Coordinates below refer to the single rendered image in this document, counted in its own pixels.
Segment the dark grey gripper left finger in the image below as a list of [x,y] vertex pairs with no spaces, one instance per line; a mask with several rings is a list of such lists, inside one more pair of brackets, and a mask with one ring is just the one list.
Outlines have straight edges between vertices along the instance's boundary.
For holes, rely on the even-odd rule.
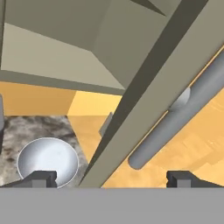
[[6,185],[1,185],[1,188],[5,187],[56,188],[57,187],[56,178],[57,178],[56,171],[34,171],[26,178],[11,182]]

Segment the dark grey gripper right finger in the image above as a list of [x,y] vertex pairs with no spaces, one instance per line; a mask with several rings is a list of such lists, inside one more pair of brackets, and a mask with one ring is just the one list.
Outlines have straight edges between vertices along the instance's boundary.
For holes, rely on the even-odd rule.
[[196,177],[190,171],[168,171],[166,178],[167,187],[220,187],[220,185]]

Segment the olive cabinet door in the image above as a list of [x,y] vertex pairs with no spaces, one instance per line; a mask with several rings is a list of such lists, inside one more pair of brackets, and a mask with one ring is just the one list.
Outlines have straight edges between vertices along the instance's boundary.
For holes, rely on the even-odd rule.
[[224,0],[181,0],[129,84],[81,187],[102,186],[224,44]]

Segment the grey metal bowl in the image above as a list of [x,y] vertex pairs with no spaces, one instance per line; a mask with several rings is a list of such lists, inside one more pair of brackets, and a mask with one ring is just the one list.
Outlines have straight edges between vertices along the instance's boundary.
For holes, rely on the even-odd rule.
[[79,170],[79,158],[67,142],[55,137],[41,137],[29,142],[18,154],[17,171],[21,179],[36,171],[57,173],[57,187],[70,183]]

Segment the grey wall socket plate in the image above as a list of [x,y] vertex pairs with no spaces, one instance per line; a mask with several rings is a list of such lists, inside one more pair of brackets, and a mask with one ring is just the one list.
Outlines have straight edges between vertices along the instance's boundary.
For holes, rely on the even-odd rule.
[[105,134],[106,132],[106,129],[107,127],[109,126],[111,120],[112,120],[112,117],[113,117],[113,113],[110,112],[108,117],[106,118],[106,120],[104,121],[103,125],[101,126],[101,128],[99,129],[99,134],[101,137],[103,137],[103,135]]

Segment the olive wall cabinet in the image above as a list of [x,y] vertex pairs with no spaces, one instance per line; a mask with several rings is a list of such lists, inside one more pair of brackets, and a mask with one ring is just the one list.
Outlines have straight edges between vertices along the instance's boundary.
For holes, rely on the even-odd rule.
[[0,81],[122,94],[180,0],[3,0]]

